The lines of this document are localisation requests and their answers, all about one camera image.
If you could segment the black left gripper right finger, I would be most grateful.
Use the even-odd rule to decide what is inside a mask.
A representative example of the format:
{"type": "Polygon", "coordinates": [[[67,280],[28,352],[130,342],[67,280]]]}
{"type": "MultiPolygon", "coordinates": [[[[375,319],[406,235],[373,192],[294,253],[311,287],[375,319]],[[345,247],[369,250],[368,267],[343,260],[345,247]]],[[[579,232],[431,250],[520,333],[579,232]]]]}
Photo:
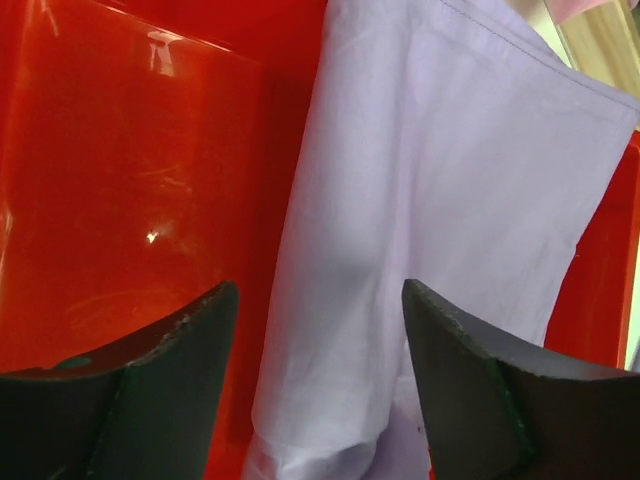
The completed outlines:
{"type": "Polygon", "coordinates": [[[403,315],[439,479],[635,479],[639,377],[524,341],[417,280],[403,315]]]}

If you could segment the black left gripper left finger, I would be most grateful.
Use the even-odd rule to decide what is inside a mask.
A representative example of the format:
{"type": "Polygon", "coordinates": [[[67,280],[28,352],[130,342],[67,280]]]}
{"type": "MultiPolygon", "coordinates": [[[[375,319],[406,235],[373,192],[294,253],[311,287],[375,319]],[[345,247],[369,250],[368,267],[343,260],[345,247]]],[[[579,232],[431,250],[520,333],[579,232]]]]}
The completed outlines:
{"type": "Polygon", "coordinates": [[[51,368],[1,377],[5,479],[200,479],[239,303],[224,282],[51,368]]]}

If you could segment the purple trousers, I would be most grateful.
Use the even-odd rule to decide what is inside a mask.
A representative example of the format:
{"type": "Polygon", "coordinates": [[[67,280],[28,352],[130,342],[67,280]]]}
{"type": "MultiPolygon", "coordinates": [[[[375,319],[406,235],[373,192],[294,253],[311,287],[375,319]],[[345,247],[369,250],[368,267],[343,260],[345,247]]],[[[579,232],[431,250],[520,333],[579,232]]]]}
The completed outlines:
{"type": "Polygon", "coordinates": [[[638,120],[506,2],[329,2],[244,477],[425,478],[404,282],[542,345],[638,120]]]}

